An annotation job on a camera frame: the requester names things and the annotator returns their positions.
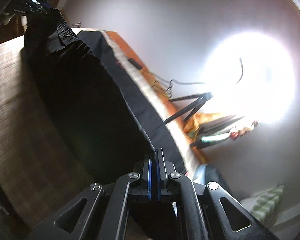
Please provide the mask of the black pants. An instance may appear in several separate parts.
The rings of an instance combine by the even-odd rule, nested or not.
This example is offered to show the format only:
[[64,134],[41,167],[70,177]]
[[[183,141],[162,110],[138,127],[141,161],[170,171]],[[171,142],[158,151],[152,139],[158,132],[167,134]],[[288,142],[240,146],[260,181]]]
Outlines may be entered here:
[[76,34],[58,10],[36,12],[24,49],[53,124],[94,181],[114,182],[155,150],[185,173],[170,132],[100,31]]

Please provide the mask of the green white patterned pillow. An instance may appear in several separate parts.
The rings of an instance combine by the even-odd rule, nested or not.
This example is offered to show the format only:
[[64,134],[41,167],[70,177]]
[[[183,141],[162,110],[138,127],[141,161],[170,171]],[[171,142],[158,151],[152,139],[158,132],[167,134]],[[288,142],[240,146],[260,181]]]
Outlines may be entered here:
[[262,225],[271,228],[277,221],[284,189],[280,185],[245,198],[240,203]]

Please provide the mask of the orange patterned cloth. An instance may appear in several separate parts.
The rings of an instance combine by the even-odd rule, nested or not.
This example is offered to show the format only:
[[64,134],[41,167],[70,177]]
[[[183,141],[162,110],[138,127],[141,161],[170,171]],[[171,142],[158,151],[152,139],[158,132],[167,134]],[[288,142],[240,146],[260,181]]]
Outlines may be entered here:
[[185,122],[183,131],[189,140],[194,140],[198,134],[200,125],[225,117],[221,113],[195,113],[190,119]]

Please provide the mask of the checkered beige bed blanket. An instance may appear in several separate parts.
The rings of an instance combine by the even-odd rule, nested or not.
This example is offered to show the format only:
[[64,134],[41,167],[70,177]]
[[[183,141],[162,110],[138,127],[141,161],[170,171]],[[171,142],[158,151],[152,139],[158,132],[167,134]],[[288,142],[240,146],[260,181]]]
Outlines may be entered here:
[[33,229],[93,179],[48,116],[23,46],[23,37],[0,44],[0,186]]

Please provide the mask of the black mini tripod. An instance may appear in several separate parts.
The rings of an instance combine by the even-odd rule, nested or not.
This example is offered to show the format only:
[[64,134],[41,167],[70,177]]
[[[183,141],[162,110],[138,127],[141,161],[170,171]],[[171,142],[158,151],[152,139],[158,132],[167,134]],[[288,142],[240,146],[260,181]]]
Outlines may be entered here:
[[168,124],[172,122],[173,120],[181,117],[185,113],[189,112],[189,114],[184,118],[184,121],[188,121],[190,117],[192,117],[195,113],[197,113],[201,107],[204,106],[204,104],[209,101],[213,97],[212,93],[203,93],[203,94],[193,94],[193,95],[188,95],[188,96],[182,96],[179,98],[174,98],[171,99],[170,102],[176,102],[176,101],[184,101],[184,100],[190,100],[194,99],[193,102],[191,102],[189,105],[185,106],[181,110],[177,111],[174,113],[172,116],[167,118],[166,120],[163,121],[163,124]]

